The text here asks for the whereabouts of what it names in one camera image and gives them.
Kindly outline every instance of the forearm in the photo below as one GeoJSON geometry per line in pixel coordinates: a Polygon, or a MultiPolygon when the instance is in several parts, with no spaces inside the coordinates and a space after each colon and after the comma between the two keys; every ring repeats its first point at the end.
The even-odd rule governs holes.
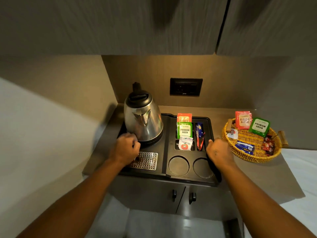
{"type": "Polygon", "coordinates": [[[253,238],[315,237],[237,166],[228,166],[222,172],[253,238]]]}
{"type": "Polygon", "coordinates": [[[62,196],[18,237],[84,237],[107,188],[122,166],[107,160],[96,172],[62,196]]]}

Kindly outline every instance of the fist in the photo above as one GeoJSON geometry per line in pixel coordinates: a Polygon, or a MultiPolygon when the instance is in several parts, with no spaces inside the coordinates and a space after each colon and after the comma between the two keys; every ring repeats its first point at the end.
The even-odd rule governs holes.
{"type": "Polygon", "coordinates": [[[216,139],[215,142],[209,140],[206,152],[219,170],[236,165],[229,144],[222,139],[216,139]]]}
{"type": "Polygon", "coordinates": [[[124,167],[139,155],[140,146],[141,144],[134,134],[123,134],[117,139],[115,146],[110,151],[110,158],[124,167]]]}

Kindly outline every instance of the black tray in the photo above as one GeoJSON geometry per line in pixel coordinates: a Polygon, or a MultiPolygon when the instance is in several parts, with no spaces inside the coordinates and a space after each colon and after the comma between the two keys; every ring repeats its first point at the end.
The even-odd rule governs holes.
{"type": "MultiPolygon", "coordinates": [[[[163,121],[162,138],[154,144],[141,144],[140,151],[158,153],[157,168],[155,171],[125,167],[121,175],[139,176],[147,178],[168,179],[184,183],[206,183],[209,186],[218,186],[221,174],[206,153],[208,140],[214,140],[210,119],[207,117],[192,117],[193,146],[192,150],[179,150],[176,122],[177,116],[161,114],[163,121]],[[202,151],[196,146],[196,123],[203,124],[205,141],[202,151]]],[[[118,134],[126,133],[125,123],[118,134]]]]}

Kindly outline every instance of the wicker basket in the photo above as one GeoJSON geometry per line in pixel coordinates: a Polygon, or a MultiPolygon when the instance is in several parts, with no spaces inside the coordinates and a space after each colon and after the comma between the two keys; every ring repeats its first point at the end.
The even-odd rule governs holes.
{"type": "MultiPolygon", "coordinates": [[[[263,143],[263,137],[260,135],[256,135],[252,132],[249,132],[247,129],[242,129],[239,130],[238,133],[238,140],[245,142],[247,144],[253,144],[255,145],[255,149],[253,154],[254,155],[250,155],[247,154],[241,150],[239,150],[237,147],[235,147],[235,144],[237,143],[238,140],[235,139],[231,139],[227,137],[227,133],[226,133],[226,127],[227,127],[228,122],[226,123],[226,125],[224,126],[223,130],[222,130],[222,138],[224,140],[227,140],[229,145],[232,148],[232,152],[238,156],[239,158],[243,159],[243,160],[247,160],[250,162],[254,162],[254,163],[264,163],[264,162],[268,162],[270,160],[272,160],[273,158],[275,158],[276,156],[278,156],[282,150],[282,143],[281,140],[279,138],[279,136],[277,136],[277,134],[275,133],[275,131],[273,129],[269,129],[268,134],[275,136],[273,138],[274,142],[275,142],[275,149],[274,149],[274,154],[272,156],[266,156],[265,155],[265,151],[261,148],[261,145],[263,143]]],[[[236,129],[236,123],[235,123],[235,119],[232,119],[232,126],[231,128],[236,129]]]]}

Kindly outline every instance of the lower cabinet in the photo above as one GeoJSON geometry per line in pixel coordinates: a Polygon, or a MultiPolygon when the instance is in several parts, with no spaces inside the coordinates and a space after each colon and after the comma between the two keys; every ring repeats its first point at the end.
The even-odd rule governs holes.
{"type": "Polygon", "coordinates": [[[177,215],[208,220],[232,220],[239,216],[231,193],[227,190],[187,185],[177,215]]]}
{"type": "Polygon", "coordinates": [[[175,214],[185,185],[131,176],[117,176],[109,193],[130,209],[175,214]]]}

